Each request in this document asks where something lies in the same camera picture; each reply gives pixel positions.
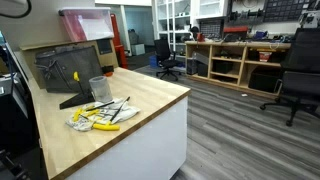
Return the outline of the white glass door cabinet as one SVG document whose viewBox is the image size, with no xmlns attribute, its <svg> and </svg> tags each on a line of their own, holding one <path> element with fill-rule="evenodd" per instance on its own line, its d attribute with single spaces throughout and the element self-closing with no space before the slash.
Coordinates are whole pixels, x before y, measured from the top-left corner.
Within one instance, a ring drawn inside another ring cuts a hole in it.
<svg viewBox="0 0 320 180">
<path fill-rule="evenodd" d="M 185 55 L 185 42 L 195 27 L 206 39 L 223 35 L 229 0 L 152 0 L 156 39 L 164 39 L 171 50 Z"/>
</svg>

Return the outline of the red tool cart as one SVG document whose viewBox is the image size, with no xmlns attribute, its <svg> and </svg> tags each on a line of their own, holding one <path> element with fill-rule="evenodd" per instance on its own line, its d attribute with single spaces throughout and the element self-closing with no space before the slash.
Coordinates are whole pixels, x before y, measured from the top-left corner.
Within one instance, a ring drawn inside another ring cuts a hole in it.
<svg viewBox="0 0 320 180">
<path fill-rule="evenodd" d="M 111 22 L 112 22 L 112 27 L 114 32 L 113 44 L 114 44 L 114 48 L 117 56 L 118 65 L 122 68 L 127 69 L 128 68 L 127 59 L 124 51 L 124 46 L 122 45 L 120 40 L 120 34 L 117 26 L 116 15 L 112 13 L 110 17 L 111 17 Z"/>
</svg>

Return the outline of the clear plastic storage bin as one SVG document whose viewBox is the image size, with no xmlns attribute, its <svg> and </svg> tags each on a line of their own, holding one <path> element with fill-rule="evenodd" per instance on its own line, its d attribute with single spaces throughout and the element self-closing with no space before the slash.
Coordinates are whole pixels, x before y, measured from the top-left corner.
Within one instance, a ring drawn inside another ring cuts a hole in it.
<svg viewBox="0 0 320 180">
<path fill-rule="evenodd" d="M 73 42 L 113 38 L 110 7 L 65 7 L 58 11 Z"/>
</svg>

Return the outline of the wooden shelf workbench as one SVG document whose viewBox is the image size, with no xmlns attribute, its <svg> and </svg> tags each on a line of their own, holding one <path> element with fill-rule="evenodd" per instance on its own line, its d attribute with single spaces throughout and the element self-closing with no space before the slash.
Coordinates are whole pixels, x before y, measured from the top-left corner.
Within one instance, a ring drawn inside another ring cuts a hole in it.
<svg viewBox="0 0 320 180">
<path fill-rule="evenodd" d="M 186 74 L 206 83 L 267 98 L 279 95 L 280 62 L 290 48 L 285 43 L 186 43 Z"/>
</svg>

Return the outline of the black office chair near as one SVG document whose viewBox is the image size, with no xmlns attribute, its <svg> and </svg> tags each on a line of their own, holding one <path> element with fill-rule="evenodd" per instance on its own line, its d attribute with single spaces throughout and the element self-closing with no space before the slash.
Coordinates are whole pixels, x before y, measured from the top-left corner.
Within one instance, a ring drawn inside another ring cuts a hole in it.
<svg viewBox="0 0 320 180">
<path fill-rule="evenodd" d="M 283 70 L 280 82 L 282 87 L 274 103 L 264 103 L 260 106 L 284 106 L 291 109 L 287 126 L 293 125 L 293 119 L 298 110 L 304 111 L 316 118 L 320 105 L 320 29 L 298 28 L 291 42 L 288 55 L 281 62 Z"/>
</svg>

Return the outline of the black hex key rod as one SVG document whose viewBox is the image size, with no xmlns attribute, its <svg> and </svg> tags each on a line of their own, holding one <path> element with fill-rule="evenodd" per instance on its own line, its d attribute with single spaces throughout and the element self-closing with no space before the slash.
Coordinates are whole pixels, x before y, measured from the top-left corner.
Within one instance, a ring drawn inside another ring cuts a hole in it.
<svg viewBox="0 0 320 180">
<path fill-rule="evenodd" d="M 120 113 L 122 107 L 124 106 L 125 103 L 127 103 L 128 101 L 130 100 L 130 96 L 128 96 L 123 102 L 122 104 L 119 106 L 119 108 L 117 109 L 117 111 L 114 113 L 114 115 L 112 116 L 112 118 L 110 119 L 110 123 L 111 124 L 114 124 L 116 123 L 117 121 L 115 120 L 116 117 L 118 116 L 118 114 Z"/>
</svg>

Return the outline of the black office chair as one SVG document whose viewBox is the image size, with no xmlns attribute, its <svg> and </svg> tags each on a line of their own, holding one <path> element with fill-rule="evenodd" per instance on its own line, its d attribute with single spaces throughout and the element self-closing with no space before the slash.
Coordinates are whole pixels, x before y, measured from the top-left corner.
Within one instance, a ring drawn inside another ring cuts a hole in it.
<svg viewBox="0 0 320 180">
<path fill-rule="evenodd" d="M 156 60 L 162 68 L 162 71 L 158 71 L 156 76 L 161 75 L 161 78 L 163 78 L 165 75 L 172 75 L 175 80 L 178 80 L 175 73 L 181 75 L 181 72 L 173 70 L 173 67 L 179 64 L 179 61 L 176 59 L 176 52 L 170 50 L 167 40 L 157 39 L 154 41 L 154 44 Z"/>
<path fill-rule="evenodd" d="M 298 110 L 304 111 L 316 118 L 320 105 L 320 29 L 298 28 L 291 42 L 288 55 L 281 62 L 283 70 L 280 82 L 282 87 L 274 103 L 264 103 L 260 106 L 284 106 L 291 109 L 287 126 L 293 125 L 293 119 Z"/>
</svg>

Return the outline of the cardboard box with black panel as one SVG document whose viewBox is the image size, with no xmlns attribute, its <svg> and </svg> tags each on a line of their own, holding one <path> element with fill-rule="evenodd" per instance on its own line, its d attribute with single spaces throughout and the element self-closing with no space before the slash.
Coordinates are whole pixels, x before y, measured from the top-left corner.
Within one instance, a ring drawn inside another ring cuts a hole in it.
<svg viewBox="0 0 320 180">
<path fill-rule="evenodd" d="M 44 89 L 45 82 L 41 73 L 36 68 L 35 56 L 37 53 L 51 51 L 55 50 L 57 47 L 65 46 L 94 46 L 99 62 L 102 66 L 113 66 L 114 68 L 117 68 L 119 66 L 115 52 L 115 47 L 111 39 L 99 39 L 82 42 L 56 42 L 22 46 L 20 50 L 16 53 L 16 55 L 18 56 L 18 59 L 27 66 L 29 71 L 28 77 L 34 78 L 39 88 Z"/>
</svg>

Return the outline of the black office chair far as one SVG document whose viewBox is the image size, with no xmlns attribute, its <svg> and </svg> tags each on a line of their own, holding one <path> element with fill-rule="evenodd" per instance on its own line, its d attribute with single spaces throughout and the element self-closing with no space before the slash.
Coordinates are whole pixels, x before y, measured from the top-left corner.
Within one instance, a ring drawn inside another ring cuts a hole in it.
<svg viewBox="0 0 320 180">
<path fill-rule="evenodd" d="M 163 78 L 165 75 L 172 75 L 175 80 L 178 80 L 175 73 L 181 75 L 181 72 L 173 70 L 173 67 L 179 64 L 179 61 L 176 59 L 176 52 L 170 50 L 167 40 L 157 39 L 154 41 L 154 44 L 156 60 L 162 68 L 162 71 L 158 71 L 156 76 L 161 75 L 161 78 Z"/>
</svg>

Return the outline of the white patterned cloth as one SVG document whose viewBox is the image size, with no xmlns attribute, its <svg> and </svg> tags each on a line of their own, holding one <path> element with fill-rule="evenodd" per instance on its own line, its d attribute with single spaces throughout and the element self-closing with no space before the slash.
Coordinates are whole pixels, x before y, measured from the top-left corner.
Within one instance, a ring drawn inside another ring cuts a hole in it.
<svg viewBox="0 0 320 180">
<path fill-rule="evenodd" d="M 110 123 L 110 119 L 117 111 L 119 106 L 124 101 L 124 98 L 114 98 L 108 103 L 94 102 L 91 104 L 83 105 L 83 113 L 79 116 L 77 122 L 73 122 L 73 115 L 75 111 L 69 118 L 65 120 L 65 123 L 76 131 L 86 132 L 93 129 L 93 124 L 107 124 Z M 118 125 L 118 122 L 126 121 L 134 117 L 140 109 L 134 106 L 130 106 L 129 103 L 125 103 L 122 107 L 120 113 L 116 117 L 116 123 L 111 125 Z"/>
</svg>

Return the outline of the dark grey tote bag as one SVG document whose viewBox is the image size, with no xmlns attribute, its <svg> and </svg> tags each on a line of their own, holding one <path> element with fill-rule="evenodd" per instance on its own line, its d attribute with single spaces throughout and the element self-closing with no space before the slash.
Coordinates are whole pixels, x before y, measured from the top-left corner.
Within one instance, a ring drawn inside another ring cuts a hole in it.
<svg viewBox="0 0 320 180">
<path fill-rule="evenodd" d="M 102 76 L 103 71 L 94 46 L 65 46 L 37 53 L 35 65 L 50 93 L 81 93 L 73 73 L 78 72 L 84 91 L 90 89 L 89 80 Z"/>
</svg>

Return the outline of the yellow T-handle hex key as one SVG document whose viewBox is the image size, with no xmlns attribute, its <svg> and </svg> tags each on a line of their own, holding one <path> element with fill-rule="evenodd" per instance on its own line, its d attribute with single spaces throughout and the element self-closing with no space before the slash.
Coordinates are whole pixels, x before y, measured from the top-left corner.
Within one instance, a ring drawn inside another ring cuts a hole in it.
<svg viewBox="0 0 320 180">
<path fill-rule="evenodd" d="M 78 83 L 79 87 L 80 87 L 80 90 L 81 90 L 81 93 L 84 94 L 84 91 L 83 91 L 83 88 L 82 88 L 82 85 L 80 83 L 80 78 L 79 78 L 79 75 L 78 75 L 78 72 L 75 71 L 73 73 L 73 79 Z"/>
</svg>

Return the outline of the black wedge platform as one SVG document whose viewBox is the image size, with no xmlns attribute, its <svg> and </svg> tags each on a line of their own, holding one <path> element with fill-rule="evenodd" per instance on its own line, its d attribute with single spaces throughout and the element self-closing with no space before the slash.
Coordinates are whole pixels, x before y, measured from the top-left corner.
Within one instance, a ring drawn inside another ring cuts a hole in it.
<svg viewBox="0 0 320 180">
<path fill-rule="evenodd" d="M 78 105 L 87 104 L 90 102 L 94 102 L 94 97 L 91 92 L 79 93 L 79 94 L 73 96 L 72 98 L 62 102 L 59 105 L 59 108 L 66 109 L 66 108 L 70 108 L 70 107 L 74 107 L 74 106 L 78 106 Z"/>
</svg>

